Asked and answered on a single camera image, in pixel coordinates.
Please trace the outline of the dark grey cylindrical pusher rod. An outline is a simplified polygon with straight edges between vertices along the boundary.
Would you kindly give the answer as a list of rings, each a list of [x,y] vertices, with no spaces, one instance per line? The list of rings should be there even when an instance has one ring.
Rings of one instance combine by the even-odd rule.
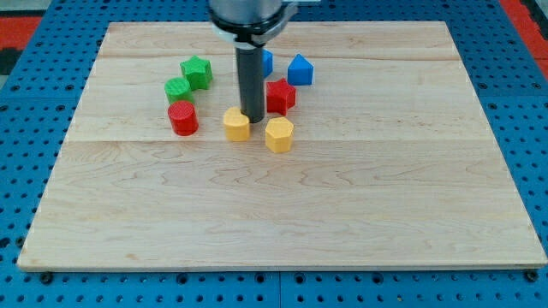
[[[251,123],[265,117],[263,48],[235,49],[241,112]]]

